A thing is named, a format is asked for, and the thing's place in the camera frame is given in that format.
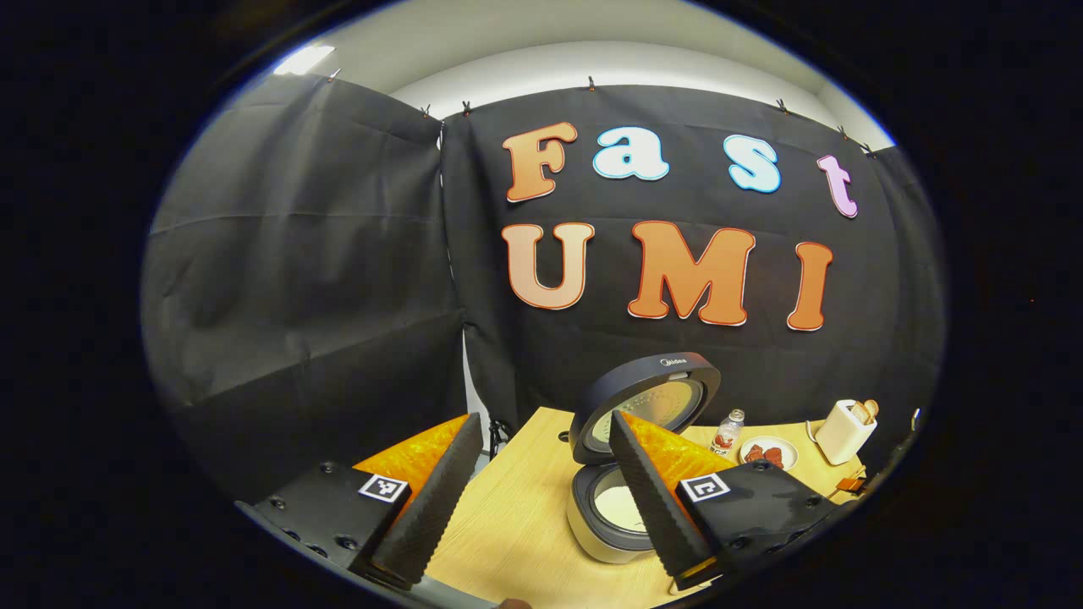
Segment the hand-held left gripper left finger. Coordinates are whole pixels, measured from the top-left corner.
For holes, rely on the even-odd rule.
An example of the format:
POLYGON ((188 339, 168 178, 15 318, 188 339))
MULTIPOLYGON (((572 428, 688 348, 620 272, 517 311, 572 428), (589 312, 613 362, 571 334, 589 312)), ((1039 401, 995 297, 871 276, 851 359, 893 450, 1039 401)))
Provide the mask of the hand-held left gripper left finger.
POLYGON ((480 417, 464 414, 355 465, 325 459, 248 511, 325 562, 410 589, 421 581, 481 450, 480 417))

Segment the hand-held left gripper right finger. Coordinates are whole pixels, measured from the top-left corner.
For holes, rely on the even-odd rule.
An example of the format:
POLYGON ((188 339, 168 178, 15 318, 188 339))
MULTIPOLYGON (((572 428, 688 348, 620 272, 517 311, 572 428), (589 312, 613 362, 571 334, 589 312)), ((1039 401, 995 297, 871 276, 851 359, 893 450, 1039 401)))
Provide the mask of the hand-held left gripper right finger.
POLYGON ((610 448, 677 589, 764 572, 847 513, 769 459, 665 477, 662 461, 687 439, 627 413, 611 422, 610 448))

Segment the dark grey rice cooker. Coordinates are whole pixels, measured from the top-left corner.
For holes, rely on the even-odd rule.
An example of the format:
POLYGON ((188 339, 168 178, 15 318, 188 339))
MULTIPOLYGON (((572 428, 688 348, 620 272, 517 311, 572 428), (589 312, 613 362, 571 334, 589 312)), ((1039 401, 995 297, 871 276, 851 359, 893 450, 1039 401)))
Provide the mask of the dark grey rice cooker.
POLYGON ((580 550, 597 562, 628 563, 653 546, 610 446, 613 413, 680 433, 699 419, 720 384, 720 373, 694 352, 634 359, 610 370, 580 394, 569 429, 572 459, 566 520, 580 550))

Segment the white toaster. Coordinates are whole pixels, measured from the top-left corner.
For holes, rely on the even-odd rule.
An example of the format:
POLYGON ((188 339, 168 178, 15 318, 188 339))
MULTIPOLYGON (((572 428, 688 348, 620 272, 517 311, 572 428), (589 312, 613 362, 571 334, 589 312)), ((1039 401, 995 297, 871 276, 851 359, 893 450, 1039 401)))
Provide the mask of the white toaster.
POLYGON ((854 401, 864 402, 854 398, 838 400, 828 412, 827 419, 813 436, 817 448, 820 448, 828 465, 839 466, 854 458, 856 452, 866 443, 871 433, 877 428, 876 420, 871 425, 859 425, 854 420, 849 411, 854 401))

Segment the white round plate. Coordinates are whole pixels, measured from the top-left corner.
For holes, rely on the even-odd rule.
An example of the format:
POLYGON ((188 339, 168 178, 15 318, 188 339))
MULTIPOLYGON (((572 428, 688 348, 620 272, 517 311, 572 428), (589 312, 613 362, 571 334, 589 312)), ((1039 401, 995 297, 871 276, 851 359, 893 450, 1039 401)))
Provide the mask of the white round plate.
POLYGON ((777 436, 754 436, 754 438, 745 441, 741 451, 739 451, 740 463, 746 464, 746 462, 744 462, 745 452, 748 450, 746 446, 751 446, 753 443, 759 444, 759 446, 764 448, 764 451, 766 448, 782 448, 785 463, 785 469, 783 469, 784 471, 790 471, 790 468, 793 468, 797 463, 797 459, 800 458, 797 448, 794 448, 788 440, 778 438, 777 436))

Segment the clear drink bottle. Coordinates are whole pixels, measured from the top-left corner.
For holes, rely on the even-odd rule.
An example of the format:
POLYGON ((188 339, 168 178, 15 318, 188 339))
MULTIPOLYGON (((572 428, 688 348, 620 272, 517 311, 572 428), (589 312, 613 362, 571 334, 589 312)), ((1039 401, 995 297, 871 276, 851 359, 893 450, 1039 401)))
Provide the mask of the clear drink bottle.
POLYGON ((734 409, 734 411, 728 413, 726 419, 717 427, 714 439, 712 439, 712 444, 709 444, 712 453, 723 456, 723 458, 730 458, 744 424, 745 413, 742 409, 734 409))

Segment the black backdrop cloth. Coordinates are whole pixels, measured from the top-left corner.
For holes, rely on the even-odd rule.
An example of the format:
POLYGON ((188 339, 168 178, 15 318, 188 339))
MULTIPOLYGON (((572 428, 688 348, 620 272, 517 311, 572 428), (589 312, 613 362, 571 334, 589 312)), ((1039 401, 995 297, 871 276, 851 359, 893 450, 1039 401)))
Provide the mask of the black backdrop cloth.
POLYGON ((179 435, 244 502, 464 414, 468 386, 516 433, 678 351, 720 370, 703 425, 875 398, 877 471, 932 401, 947 280, 900 151, 758 101, 615 85, 440 120, 268 77, 179 164, 140 322, 179 435))

